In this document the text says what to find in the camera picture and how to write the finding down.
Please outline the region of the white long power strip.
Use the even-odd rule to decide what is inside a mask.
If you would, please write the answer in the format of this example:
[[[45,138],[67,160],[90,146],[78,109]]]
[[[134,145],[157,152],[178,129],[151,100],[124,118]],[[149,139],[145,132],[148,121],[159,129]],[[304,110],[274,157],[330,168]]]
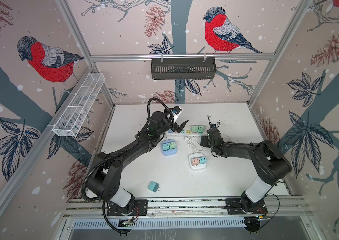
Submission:
[[[201,137],[201,136],[206,136],[207,126],[204,126],[205,131],[202,134],[192,133],[191,127],[192,126],[185,126],[185,128],[183,129],[183,131],[181,133],[172,132],[171,130],[169,130],[168,132],[166,132],[166,136],[167,137],[169,137],[169,136],[171,136],[171,137],[190,137],[190,138],[197,138],[197,137]]]

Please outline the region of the white square power strip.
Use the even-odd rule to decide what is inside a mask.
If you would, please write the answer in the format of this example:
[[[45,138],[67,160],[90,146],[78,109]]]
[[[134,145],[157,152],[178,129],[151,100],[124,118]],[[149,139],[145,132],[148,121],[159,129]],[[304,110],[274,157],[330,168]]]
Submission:
[[[188,156],[188,163],[193,171],[203,170],[207,167],[207,158],[203,153],[194,153]]]

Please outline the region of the pink charger plug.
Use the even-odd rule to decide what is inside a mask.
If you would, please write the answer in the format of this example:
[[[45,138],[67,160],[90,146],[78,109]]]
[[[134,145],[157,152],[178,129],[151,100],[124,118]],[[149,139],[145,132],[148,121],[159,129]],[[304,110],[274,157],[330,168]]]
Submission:
[[[199,158],[193,158],[193,159],[191,159],[191,165],[192,165],[192,166],[197,166],[197,165],[199,165]]]

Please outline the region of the blue square power strip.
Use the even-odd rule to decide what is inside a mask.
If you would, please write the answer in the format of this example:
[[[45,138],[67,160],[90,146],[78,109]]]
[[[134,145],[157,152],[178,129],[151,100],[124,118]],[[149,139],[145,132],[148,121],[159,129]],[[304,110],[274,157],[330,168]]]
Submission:
[[[177,153],[177,144],[175,140],[165,140],[162,141],[161,144],[161,151],[164,156],[171,156]]]

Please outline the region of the teal charger front lowest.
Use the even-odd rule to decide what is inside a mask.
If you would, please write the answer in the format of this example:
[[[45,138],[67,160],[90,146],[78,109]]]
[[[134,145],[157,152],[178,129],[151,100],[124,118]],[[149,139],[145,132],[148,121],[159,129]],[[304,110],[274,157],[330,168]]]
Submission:
[[[156,182],[151,181],[148,185],[148,189],[154,193],[159,191],[159,184]]]

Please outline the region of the light green charger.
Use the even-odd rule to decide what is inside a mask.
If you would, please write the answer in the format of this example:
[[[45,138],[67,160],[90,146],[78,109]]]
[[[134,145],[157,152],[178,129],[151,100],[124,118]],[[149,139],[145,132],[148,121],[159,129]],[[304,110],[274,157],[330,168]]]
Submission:
[[[198,133],[202,134],[205,131],[205,127],[204,126],[198,126]]]

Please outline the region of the teal charger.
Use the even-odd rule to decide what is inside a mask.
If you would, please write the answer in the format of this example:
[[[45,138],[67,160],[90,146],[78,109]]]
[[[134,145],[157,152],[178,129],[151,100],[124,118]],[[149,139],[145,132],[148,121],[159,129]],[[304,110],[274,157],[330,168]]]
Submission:
[[[162,147],[162,150],[163,150],[163,151],[168,151],[168,150],[170,150],[168,144],[169,144],[169,143],[162,143],[161,147]]]

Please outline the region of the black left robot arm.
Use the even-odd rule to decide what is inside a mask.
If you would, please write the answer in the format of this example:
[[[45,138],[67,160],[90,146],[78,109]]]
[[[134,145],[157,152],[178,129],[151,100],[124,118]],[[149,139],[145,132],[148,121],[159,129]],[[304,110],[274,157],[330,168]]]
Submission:
[[[159,98],[150,98],[146,122],[134,136],[135,140],[120,150],[95,156],[94,166],[87,171],[81,185],[82,198],[87,202],[115,204],[126,213],[132,212],[135,197],[120,187],[122,171],[135,159],[153,150],[169,130],[180,133],[187,124],[176,122],[181,113],[180,106],[169,108]]]

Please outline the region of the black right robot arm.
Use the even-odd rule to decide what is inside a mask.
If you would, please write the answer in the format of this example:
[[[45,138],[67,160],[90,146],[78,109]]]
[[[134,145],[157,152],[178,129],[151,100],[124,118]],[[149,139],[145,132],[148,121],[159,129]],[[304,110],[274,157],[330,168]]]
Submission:
[[[218,128],[207,130],[206,136],[201,136],[202,147],[211,149],[214,157],[241,158],[252,161],[257,177],[249,188],[241,195],[241,208],[250,214],[262,205],[268,192],[291,172],[292,166],[271,141],[240,144],[225,142]]]

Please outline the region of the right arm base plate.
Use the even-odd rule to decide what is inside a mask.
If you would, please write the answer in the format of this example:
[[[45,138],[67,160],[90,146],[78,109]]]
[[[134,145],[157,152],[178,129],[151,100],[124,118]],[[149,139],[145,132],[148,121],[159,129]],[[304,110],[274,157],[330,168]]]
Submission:
[[[225,199],[225,207],[229,215],[266,215],[268,210],[266,208],[264,199],[257,203],[251,202],[244,198],[228,198]]]

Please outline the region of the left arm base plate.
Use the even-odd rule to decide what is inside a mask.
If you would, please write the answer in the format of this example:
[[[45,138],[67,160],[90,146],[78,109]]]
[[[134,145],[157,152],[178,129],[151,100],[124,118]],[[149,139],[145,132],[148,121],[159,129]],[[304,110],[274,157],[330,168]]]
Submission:
[[[109,203],[106,214],[111,217],[123,216],[146,216],[148,208],[148,200],[132,199],[125,207],[121,207],[115,203]]]

